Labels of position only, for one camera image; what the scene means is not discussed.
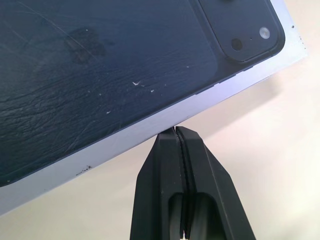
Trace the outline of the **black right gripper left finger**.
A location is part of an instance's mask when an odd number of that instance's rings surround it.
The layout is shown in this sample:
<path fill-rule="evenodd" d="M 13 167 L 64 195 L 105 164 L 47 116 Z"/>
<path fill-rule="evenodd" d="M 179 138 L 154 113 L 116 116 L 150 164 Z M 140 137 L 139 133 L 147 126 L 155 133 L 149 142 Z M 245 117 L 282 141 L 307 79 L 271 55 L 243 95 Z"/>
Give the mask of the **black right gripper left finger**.
<path fill-rule="evenodd" d="M 180 240 L 183 180 L 174 128 L 159 133 L 136 179 L 129 240 Z"/>

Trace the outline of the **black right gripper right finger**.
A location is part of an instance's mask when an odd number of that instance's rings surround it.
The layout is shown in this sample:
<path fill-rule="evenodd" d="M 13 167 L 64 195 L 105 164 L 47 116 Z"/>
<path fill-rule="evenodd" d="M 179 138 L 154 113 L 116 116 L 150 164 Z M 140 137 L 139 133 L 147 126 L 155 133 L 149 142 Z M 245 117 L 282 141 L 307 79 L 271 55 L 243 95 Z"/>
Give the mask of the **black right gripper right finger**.
<path fill-rule="evenodd" d="M 234 183 L 200 135 L 178 126 L 186 176 L 187 240 L 256 240 Z"/>

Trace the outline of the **dark blue smartphone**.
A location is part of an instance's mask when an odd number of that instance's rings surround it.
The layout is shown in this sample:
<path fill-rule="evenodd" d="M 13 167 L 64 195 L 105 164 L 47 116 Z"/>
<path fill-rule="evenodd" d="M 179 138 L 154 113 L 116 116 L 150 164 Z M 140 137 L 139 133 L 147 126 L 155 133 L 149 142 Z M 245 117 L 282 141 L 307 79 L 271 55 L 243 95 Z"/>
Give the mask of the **dark blue smartphone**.
<path fill-rule="evenodd" d="M 271 0 L 0 0 L 0 188 L 278 54 Z"/>

